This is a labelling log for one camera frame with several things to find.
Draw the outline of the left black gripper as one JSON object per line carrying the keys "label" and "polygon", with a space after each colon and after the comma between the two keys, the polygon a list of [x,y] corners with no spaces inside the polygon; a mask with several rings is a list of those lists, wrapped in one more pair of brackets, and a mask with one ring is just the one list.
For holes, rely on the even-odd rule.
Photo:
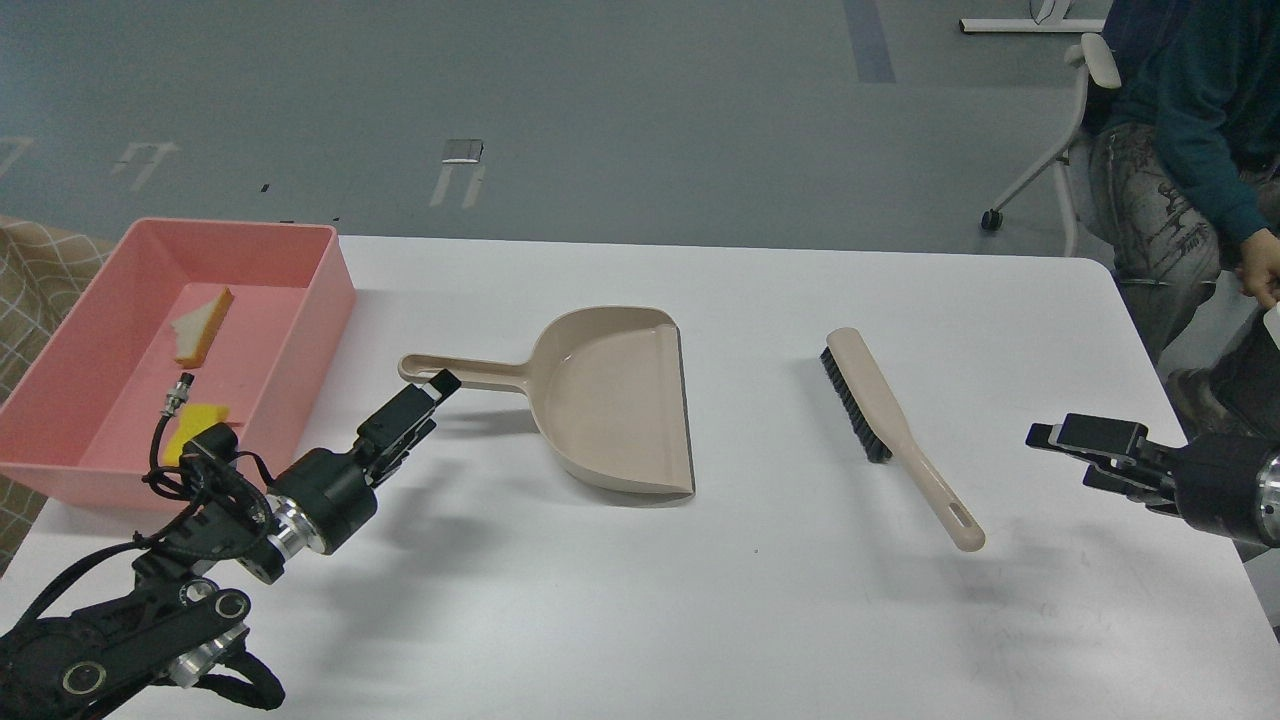
{"label": "left black gripper", "polygon": [[302,512],[319,553],[333,555],[374,516],[378,500],[366,471],[397,471],[461,386],[448,369],[406,386],[358,425],[355,451],[312,448],[275,478],[271,493]]}

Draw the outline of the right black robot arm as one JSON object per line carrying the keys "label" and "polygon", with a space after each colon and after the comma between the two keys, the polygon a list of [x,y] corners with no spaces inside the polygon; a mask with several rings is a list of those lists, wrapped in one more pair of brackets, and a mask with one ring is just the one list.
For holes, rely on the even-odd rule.
{"label": "right black robot arm", "polygon": [[1210,433],[1171,447],[1152,441],[1140,423],[1070,413],[1057,424],[1033,424],[1025,443],[1087,462],[1085,487],[1208,534],[1279,544],[1279,451],[1271,441]]}

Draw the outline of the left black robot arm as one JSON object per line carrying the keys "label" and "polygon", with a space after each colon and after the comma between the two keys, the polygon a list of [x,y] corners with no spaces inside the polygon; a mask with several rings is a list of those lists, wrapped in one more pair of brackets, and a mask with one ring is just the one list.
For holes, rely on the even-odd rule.
{"label": "left black robot arm", "polygon": [[303,550],[338,551],[378,509],[376,488],[435,427],[461,386],[448,370],[406,386],[337,454],[314,448],[262,486],[238,436],[215,423],[143,482],[180,502],[152,534],[96,551],[55,577],[3,637],[5,719],[102,719],[151,685],[211,691],[271,710],[285,693],[248,652],[251,600],[207,578],[236,561],[264,583]]}

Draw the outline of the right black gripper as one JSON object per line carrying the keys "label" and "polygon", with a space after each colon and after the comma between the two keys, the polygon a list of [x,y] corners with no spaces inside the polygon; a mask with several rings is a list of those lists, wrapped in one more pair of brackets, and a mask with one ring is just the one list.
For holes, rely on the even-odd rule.
{"label": "right black gripper", "polygon": [[1083,459],[1083,486],[1247,544],[1277,546],[1277,445],[1208,434],[1183,448],[1153,442],[1138,421],[1069,413],[1034,423],[1027,446]]}

